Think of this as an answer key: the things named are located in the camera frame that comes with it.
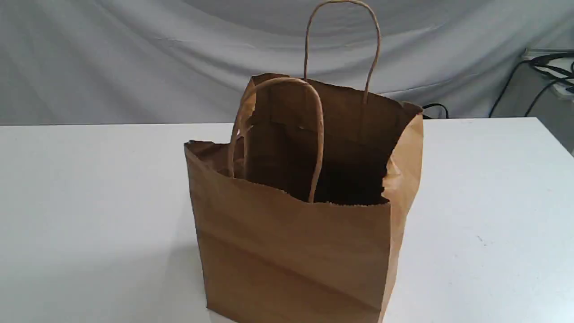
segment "black cable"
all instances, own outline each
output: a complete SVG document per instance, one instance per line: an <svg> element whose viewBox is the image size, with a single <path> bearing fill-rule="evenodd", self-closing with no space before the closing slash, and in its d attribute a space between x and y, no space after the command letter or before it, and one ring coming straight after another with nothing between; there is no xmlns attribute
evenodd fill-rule
<svg viewBox="0 0 574 323"><path fill-rule="evenodd" d="M508 80L506 80L506 84L504 84L504 87L502 88L502 91L500 93L500 95L498 95L498 98L496 101L494 101L494 105L492 106L492 109L490 109L490 112L488 113L488 117L492 118L492 114L494 113L494 109L496 109L498 102L501 101L502 96L504 95L504 93L506 92L506 89L508 88L508 85L510 84L510 81L512 80L512 77L514 76L514 73L516 73L516 71L518 70L518 68L520 67L520 65L524 64L524 63L528 63L530 62L530 60L523 60L520 63L516 64L514 66L514 68L512 69L512 72L510 73L510 76L508 77Z"/></svg>
<svg viewBox="0 0 574 323"><path fill-rule="evenodd" d="M428 109L428 108L430 108L430 107L434 107L434 106L441 106L441 107L443 107L443 109L444 109L444 118L445 118L445 119L450 119L450 116L448 115L448 109L447 109L447 107L445 107L444 105L442 105L442 104L440 104L440 103L430 103L430 104L427 104L427 105L423 106L422 109L423 109L423 110L426 110L426 109Z"/></svg>
<svg viewBox="0 0 574 323"><path fill-rule="evenodd" d="M566 78L561 78L561 79L556 79L548 84L546 84L546 86L544 86L542 88L542 90L540 90L540 92L538 92L538 94L536 95L536 97L534 97L534 100L532 100L532 103L530 104L530 106L528 107L528 110L526 111L526 113L524 114L525 117L527 117L530 112L532 111L532 108L534 108L534 105L536 104L536 102L538 102L538 99L540 99L540 97L544 94L544 92L546 92L547 89L549 89L550 87L552 87L554 84L562 81L562 80L568 80L568 79L574 79L574 75L573 76L568 76Z"/></svg>

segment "brown paper bag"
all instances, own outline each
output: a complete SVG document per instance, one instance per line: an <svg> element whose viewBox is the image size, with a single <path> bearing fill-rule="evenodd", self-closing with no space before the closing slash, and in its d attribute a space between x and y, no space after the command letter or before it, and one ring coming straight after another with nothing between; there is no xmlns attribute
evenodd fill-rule
<svg viewBox="0 0 574 323"><path fill-rule="evenodd" d="M352 2L368 9L377 30L377 52L365 90L334 86L307 79L309 29L317 10L330 2ZM283 83L258 91L240 109L238 126L246 136L246 173L250 182L281 189L307 201L309 179L316 157L323 158L314 201L341 205L372 205L382 198L382 178L403 129L421 109L369 93L369 82L378 60L380 32L372 10L361 1L335 0L319 4L313 11L305 41L304 80L319 93L324 112L324 152L317 151L314 102L303 87ZM246 89L287 75L254 76Z"/></svg>
<svg viewBox="0 0 574 323"><path fill-rule="evenodd" d="M278 82L305 83L275 78L250 92ZM317 92L305 88L321 111ZM207 307L240 323L381 322L418 190L422 117L411 120L386 163L390 202L384 204L310 203L248 182L241 178L244 143L239 139L235 151L228 144L185 144ZM320 160L310 186L317 183ZM229 176L233 167L237 178Z"/></svg>

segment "white backdrop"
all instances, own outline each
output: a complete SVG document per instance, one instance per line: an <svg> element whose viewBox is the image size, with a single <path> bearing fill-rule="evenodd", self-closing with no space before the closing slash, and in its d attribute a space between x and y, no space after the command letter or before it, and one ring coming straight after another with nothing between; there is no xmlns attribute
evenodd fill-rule
<svg viewBox="0 0 574 323"><path fill-rule="evenodd" d="M232 121L249 76L302 74L317 0L0 1L0 124ZM485 116L525 47L574 44L572 0L367 0L383 34L371 91ZM323 7L312 78L361 89L375 31Z"/></svg>

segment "tabletop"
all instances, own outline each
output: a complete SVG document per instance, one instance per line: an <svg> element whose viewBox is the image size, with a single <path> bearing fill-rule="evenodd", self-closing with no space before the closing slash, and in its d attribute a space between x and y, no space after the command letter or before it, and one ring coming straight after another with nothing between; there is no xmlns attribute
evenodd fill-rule
<svg viewBox="0 0 574 323"><path fill-rule="evenodd" d="M230 322L183 150L230 130L0 127L0 321ZM424 145L384 322L574 322L574 158L533 118L427 120Z"/></svg>

